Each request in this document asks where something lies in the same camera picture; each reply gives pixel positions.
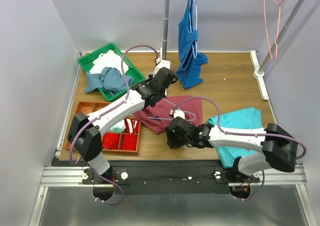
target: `maroon cloth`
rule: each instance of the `maroon cloth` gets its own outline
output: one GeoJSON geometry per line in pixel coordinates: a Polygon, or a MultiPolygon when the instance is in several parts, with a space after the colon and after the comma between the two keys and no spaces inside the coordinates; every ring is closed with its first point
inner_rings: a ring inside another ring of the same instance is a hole
{"type": "MultiPolygon", "coordinates": [[[[167,97],[166,100],[172,102],[175,105],[178,105],[185,99],[188,99],[192,96],[181,95],[181,96],[172,96],[167,97]]],[[[165,127],[169,126],[171,120],[156,120],[156,119],[149,119],[148,117],[157,117],[157,118],[170,118],[169,112],[174,108],[173,105],[170,103],[161,100],[158,102],[155,107],[148,106],[147,108],[134,113],[133,115],[147,125],[150,129],[152,129],[156,134],[159,134],[165,131],[165,127]]],[[[195,120],[189,121],[190,123],[198,126],[202,123],[202,102],[201,99],[191,99],[183,103],[180,108],[183,111],[189,111],[195,114],[195,120]]],[[[185,119],[193,119],[194,116],[185,113],[185,119]]]]}

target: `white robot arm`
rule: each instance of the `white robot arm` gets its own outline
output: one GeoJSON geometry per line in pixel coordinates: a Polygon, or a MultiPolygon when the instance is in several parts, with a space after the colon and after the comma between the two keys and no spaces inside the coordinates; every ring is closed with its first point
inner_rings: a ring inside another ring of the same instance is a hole
{"type": "MultiPolygon", "coordinates": [[[[85,116],[82,113],[75,115],[67,139],[72,142],[76,133],[83,125],[97,118],[78,137],[74,148],[90,166],[103,175],[109,168],[109,162],[102,154],[101,137],[117,122],[145,107],[154,106],[165,95],[170,84],[175,83],[177,76],[169,69],[161,68],[154,78],[136,84],[126,96],[118,99],[107,107],[85,116]],[[100,117],[107,110],[115,107],[119,102],[125,101],[117,109],[100,117]]],[[[233,168],[224,173],[230,181],[241,182],[255,172],[275,168],[284,172],[293,172],[296,164],[297,143],[289,142],[281,138],[265,136],[237,136],[223,133],[218,127],[202,124],[198,127],[189,123],[181,114],[175,114],[169,127],[166,128],[167,144],[170,148],[178,148],[191,144],[197,148],[213,148],[230,146],[256,151],[248,157],[239,157],[235,160],[233,168]]],[[[269,124],[266,129],[241,130],[226,129],[228,132],[263,134],[266,131],[276,134],[290,136],[286,131],[276,124],[269,124]]]]}

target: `gray wall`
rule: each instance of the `gray wall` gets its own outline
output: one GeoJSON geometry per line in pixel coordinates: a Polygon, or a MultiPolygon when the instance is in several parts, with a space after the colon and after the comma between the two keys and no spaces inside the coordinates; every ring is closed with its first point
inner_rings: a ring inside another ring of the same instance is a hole
{"type": "Polygon", "coordinates": [[[29,224],[78,51],[50,0],[0,0],[0,225],[29,224]]]}
{"type": "MultiPolygon", "coordinates": [[[[121,50],[161,46],[164,0],[52,0],[80,51],[108,42],[121,50]]],[[[170,0],[168,50],[178,49],[178,23],[187,0],[170,0]]],[[[265,37],[263,0],[198,0],[199,50],[258,50],[265,37]]],[[[283,9],[292,9],[294,1],[283,9]]],[[[270,25],[277,7],[268,6],[270,25]]]]}
{"type": "Polygon", "coordinates": [[[303,165],[313,213],[320,224],[319,62],[320,0],[306,0],[265,69],[265,83],[278,123],[306,143],[303,165]]]}

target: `metal pole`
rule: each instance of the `metal pole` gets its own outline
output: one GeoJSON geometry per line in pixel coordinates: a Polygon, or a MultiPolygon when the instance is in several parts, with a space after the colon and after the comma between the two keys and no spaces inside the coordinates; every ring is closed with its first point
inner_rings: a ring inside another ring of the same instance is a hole
{"type": "MultiPolygon", "coordinates": [[[[286,23],[284,24],[283,28],[281,29],[280,33],[279,33],[279,36],[276,40],[277,44],[280,43],[280,41],[282,40],[282,38],[284,37],[286,31],[288,30],[291,22],[293,21],[294,17],[296,16],[297,12],[299,11],[300,7],[302,6],[303,2],[305,0],[298,0],[298,2],[296,3],[296,5],[294,6],[288,20],[286,20],[286,23]]],[[[273,46],[271,47],[271,53],[273,55],[273,53],[275,52],[276,50],[276,44],[274,43],[273,46]]],[[[258,74],[259,73],[262,73],[265,66],[268,64],[268,62],[270,61],[271,59],[271,56],[270,56],[270,53],[268,53],[262,63],[262,65],[260,66],[260,69],[258,70],[258,74]]]]}
{"type": "Polygon", "coordinates": [[[169,4],[170,0],[165,0],[164,4],[164,25],[163,25],[163,39],[162,39],[162,60],[167,59],[167,40],[168,40],[168,22],[169,22],[169,4]]]}

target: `screw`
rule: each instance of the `screw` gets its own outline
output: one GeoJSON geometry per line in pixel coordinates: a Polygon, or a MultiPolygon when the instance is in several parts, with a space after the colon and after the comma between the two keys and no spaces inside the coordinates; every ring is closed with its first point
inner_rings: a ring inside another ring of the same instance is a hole
{"type": "Polygon", "coordinates": [[[253,174],[253,176],[254,176],[255,178],[259,178],[259,177],[260,177],[260,173],[259,173],[259,172],[256,172],[256,173],[253,174]]]}
{"type": "Polygon", "coordinates": [[[89,175],[87,175],[86,173],[84,173],[83,175],[82,175],[82,179],[83,180],[87,180],[89,178],[89,175]]]}

